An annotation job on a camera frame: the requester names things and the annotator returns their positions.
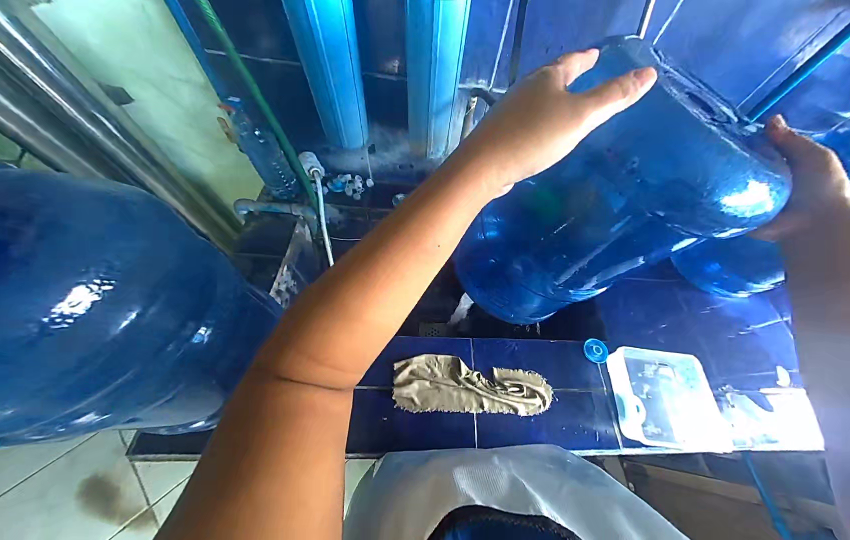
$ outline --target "white hose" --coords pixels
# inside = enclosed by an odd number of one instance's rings
[[[332,256],[332,240],[328,238],[328,220],[325,218],[325,194],[321,187],[321,173],[313,171],[311,178],[314,179],[314,192],[318,194],[318,222],[321,224],[321,236],[325,240],[325,254],[328,256],[328,265],[335,266],[335,258]]]

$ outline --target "wet floor stain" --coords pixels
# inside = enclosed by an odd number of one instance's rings
[[[131,501],[127,493],[122,493],[121,484],[105,473],[85,478],[75,497],[83,511],[106,523],[127,524],[128,529],[136,531],[158,526],[154,510]]]

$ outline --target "blue tiled counter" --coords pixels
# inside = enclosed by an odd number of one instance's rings
[[[396,336],[355,390],[346,452],[495,448],[550,443],[588,454],[621,448],[604,366],[589,362],[580,341]],[[486,377],[492,367],[532,370],[554,388],[554,402],[537,416],[451,412],[410,413],[391,399],[392,365],[418,354],[453,355]]]
[[[719,406],[729,391],[757,397],[758,390],[801,388],[791,336],[791,316],[784,290],[747,299],[709,295],[684,282],[670,264],[643,269],[599,295],[601,319],[611,351],[620,346],[695,355],[702,363]],[[375,360],[355,390],[346,452],[349,457],[376,457],[387,452],[449,448],[496,448],[548,443],[585,455],[658,454],[621,436],[610,379],[604,365],[589,362],[582,341],[478,339],[396,336]],[[541,374],[555,400],[537,416],[427,412],[395,408],[391,398],[392,366],[421,354],[453,355],[486,377],[493,367]],[[787,384],[782,385],[782,373]],[[776,419],[773,424],[781,423]],[[210,435],[176,437],[142,434],[132,456],[194,456]],[[763,449],[752,442],[740,450]],[[782,445],[764,449],[800,450]]]

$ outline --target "hand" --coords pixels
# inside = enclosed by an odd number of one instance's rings
[[[598,49],[562,55],[512,87],[455,153],[494,174],[488,188],[503,194],[516,182],[553,166],[592,129],[637,102],[654,85],[655,70],[636,69],[584,93],[568,85],[599,58]]]
[[[850,208],[850,180],[834,151],[792,131],[779,114],[768,121],[765,133],[791,168],[791,196],[781,213],[752,236],[782,240]]]

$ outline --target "blue water gallon jug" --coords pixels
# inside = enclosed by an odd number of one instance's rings
[[[465,291],[505,322],[541,321],[642,264],[753,230],[791,191],[764,136],[703,82],[636,37],[611,37],[600,50],[570,91],[642,66],[655,67],[658,82],[487,205],[455,251]]]
[[[209,429],[280,311],[143,190],[0,171],[0,446]]]
[[[850,178],[850,133],[820,137],[839,155]],[[774,244],[749,237],[710,240],[671,256],[678,272],[712,294],[745,297],[785,282],[785,263]]]

